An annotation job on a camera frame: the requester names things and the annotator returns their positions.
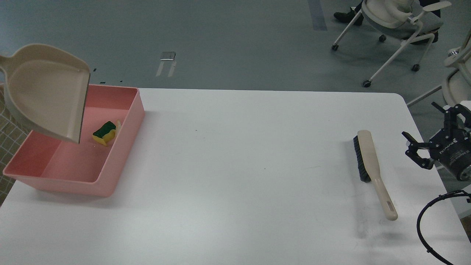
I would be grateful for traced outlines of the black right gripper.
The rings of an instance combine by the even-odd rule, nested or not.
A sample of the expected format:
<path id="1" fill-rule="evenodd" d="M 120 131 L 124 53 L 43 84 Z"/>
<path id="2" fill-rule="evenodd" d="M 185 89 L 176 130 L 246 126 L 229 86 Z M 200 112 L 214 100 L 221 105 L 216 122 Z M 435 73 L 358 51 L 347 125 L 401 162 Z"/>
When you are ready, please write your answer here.
<path id="1" fill-rule="evenodd" d="M 444 114 L 443 129 L 438 131 L 429 142 L 418 142 L 406 131 L 401 134 L 408 144 L 405 154 L 414 163 L 421 168 L 431 170 L 434 166 L 434 160 L 439 161 L 458 181 L 470 180 L 471 165 L 471 143 L 470 135 L 464 130 L 459 129 L 458 117 L 464 117 L 464 128 L 471 127 L 471 111 L 462 104 L 456 104 L 454 107 L 445 109 L 436 102 L 431 102 L 437 110 Z M 422 158 L 418 151 L 429 150 L 431 158 Z"/>

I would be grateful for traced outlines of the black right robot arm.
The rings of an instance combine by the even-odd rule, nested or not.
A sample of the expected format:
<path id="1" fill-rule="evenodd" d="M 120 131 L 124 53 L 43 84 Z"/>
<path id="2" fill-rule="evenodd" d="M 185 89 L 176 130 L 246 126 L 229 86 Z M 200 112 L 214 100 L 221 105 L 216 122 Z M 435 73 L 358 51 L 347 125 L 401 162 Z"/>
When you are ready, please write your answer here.
<path id="1" fill-rule="evenodd" d="M 470 110 L 464 104 L 431 105 L 441 119 L 431 136 L 421 138 L 402 132 L 405 155 L 418 166 L 415 177 L 419 178 L 419 171 L 438 174 L 438 169 L 444 169 L 458 183 L 470 181 Z M 423 195 L 427 202 L 420 199 L 422 209 L 414 207 L 414 231 L 425 248 L 422 253 L 434 258 L 433 265 L 450 265 L 453 261 L 470 264 L 469 239 L 453 206 L 454 200 L 470 206 L 470 192 L 463 188 L 448 192 L 440 183 L 438 188 L 423 191 Z"/>

